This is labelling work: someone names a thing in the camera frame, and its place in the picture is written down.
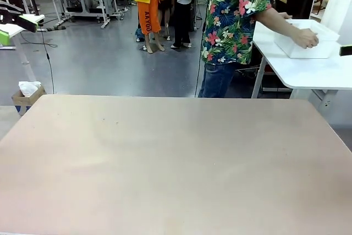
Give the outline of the person's right hand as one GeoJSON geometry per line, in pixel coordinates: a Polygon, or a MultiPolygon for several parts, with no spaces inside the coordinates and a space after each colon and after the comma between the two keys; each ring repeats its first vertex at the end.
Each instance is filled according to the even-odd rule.
{"type": "Polygon", "coordinates": [[[319,44],[317,34],[310,29],[296,29],[291,39],[301,48],[313,48],[319,44]]]}

